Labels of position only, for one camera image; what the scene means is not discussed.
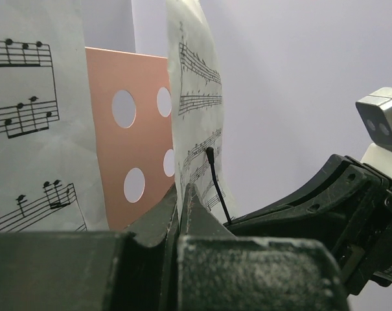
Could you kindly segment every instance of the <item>gray background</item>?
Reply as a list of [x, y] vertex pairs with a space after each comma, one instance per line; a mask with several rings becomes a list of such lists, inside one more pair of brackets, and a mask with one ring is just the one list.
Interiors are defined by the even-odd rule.
[[[354, 102], [392, 87], [392, 0], [201, 0], [222, 67], [224, 175], [241, 214], [370, 139]], [[165, 0], [83, 0], [86, 45], [167, 55]], [[354, 311], [392, 311], [368, 284]]]

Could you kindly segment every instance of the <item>black cable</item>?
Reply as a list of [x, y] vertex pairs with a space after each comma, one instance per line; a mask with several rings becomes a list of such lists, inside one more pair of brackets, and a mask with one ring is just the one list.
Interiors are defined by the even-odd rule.
[[222, 192], [220, 191], [219, 184], [218, 184], [217, 178], [216, 178], [216, 170], [214, 169], [214, 148], [207, 147], [206, 154], [207, 154], [207, 160], [209, 161], [210, 168], [211, 168], [211, 174], [213, 177], [214, 187], [216, 188], [217, 195], [219, 196], [220, 203], [222, 204], [224, 213], [226, 215], [227, 223], [230, 225], [232, 220], [230, 219], [229, 212], [227, 211], [226, 203], [224, 203]]

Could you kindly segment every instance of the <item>curved paper page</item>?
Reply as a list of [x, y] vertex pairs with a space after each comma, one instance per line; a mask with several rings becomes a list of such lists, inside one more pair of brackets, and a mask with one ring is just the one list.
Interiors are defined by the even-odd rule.
[[79, 1], [0, 1], [0, 232], [107, 229], [95, 146]]
[[222, 175], [224, 103], [213, 37], [197, 0], [167, 0], [167, 16], [179, 216], [185, 186], [195, 183], [204, 206], [225, 222], [205, 155], [205, 149], [212, 146], [219, 186], [229, 214], [236, 216], [235, 201]]

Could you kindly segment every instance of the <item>sheet music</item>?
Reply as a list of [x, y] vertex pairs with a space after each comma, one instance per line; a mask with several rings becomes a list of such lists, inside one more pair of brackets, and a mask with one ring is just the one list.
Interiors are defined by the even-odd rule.
[[107, 229], [95, 148], [80, 2], [0, 1], [0, 232]]
[[204, 206], [226, 221], [205, 155], [214, 148], [216, 177], [231, 217], [236, 204], [222, 174], [224, 103], [213, 37], [198, 0], [167, 0], [168, 73], [178, 210], [185, 187], [195, 183]]

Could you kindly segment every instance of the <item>panel with circular holes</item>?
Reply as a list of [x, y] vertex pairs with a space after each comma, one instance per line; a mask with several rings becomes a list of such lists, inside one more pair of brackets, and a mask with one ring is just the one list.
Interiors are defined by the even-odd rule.
[[167, 59], [86, 48], [108, 224], [122, 230], [174, 182]]

